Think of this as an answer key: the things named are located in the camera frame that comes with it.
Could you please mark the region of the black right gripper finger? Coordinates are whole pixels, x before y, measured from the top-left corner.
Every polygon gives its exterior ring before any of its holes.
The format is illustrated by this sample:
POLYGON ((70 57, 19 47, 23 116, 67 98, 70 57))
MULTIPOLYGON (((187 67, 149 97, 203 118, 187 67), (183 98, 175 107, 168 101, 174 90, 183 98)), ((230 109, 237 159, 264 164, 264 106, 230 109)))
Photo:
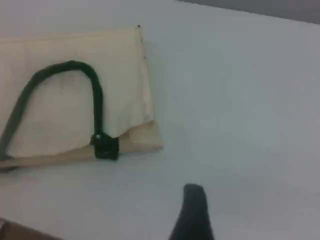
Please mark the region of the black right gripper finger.
POLYGON ((183 187, 182 206, 169 236, 170 240, 213 240, 207 195, 201 185, 183 187))

